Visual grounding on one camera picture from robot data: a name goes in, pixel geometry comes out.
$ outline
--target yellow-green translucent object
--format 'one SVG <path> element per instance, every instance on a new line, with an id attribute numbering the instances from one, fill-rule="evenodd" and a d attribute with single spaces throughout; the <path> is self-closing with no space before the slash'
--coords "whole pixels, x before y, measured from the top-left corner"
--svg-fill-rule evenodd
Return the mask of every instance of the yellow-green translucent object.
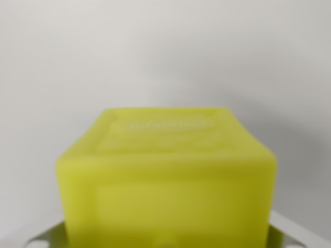
<path id="1" fill-rule="evenodd" d="M 105 110 L 57 163 L 73 248 L 263 248 L 275 174 L 217 107 Z"/>

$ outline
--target white surface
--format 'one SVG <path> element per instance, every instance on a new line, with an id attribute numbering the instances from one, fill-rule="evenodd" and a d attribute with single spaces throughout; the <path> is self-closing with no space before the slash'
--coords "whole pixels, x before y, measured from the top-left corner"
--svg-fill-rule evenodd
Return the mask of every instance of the white surface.
<path id="1" fill-rule="evenodd" d="M 0 1 L 0 237 L 60 209 L 106 107 L 223 105 L 279 158 L 274 207 L 331 240 L 331 3 Z"/>

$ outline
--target yellow box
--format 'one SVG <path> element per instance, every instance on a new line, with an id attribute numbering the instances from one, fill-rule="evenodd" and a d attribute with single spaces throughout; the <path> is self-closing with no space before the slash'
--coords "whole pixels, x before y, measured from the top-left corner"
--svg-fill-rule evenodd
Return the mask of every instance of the yellow box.
<path id="1" fill-rule="evenodd" d="M 105 110 L 57 162 L 73 248 L 263 248 L 275 174 L 217 107 Z"/>

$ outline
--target white wall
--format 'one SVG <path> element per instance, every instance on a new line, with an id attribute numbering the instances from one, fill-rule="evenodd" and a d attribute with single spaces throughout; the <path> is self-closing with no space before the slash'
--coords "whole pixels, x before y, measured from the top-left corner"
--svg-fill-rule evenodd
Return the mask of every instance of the white wall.
<path id="1" fill-rule="evenodd" d="M 0 1 L 0 237 L 61 207 L 54 162 L 104 108 L 222 105 L 331 240 L 331 4 L 220 2 Z"/>

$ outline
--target top face of box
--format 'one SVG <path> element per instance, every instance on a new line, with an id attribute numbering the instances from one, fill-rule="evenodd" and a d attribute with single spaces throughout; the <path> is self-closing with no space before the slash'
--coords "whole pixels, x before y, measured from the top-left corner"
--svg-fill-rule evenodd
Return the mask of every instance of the top face of box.
<path id="1" fill-rule="evenodd" d="M 105 110 L 66 155 L 266 152 L 227 108 L 156 107 Z"/>

